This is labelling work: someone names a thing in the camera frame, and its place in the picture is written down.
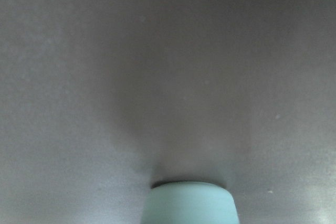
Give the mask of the mint green plastic cup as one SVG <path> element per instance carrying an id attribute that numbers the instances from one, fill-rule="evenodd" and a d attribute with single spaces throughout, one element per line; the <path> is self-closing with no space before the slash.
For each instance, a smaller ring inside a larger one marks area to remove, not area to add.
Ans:
<path id="1" fill-rule="evenodd" d="M 151 189 L 141 223 L 239 223 L 232 195 L 204 182 L 171 182 Z"/>

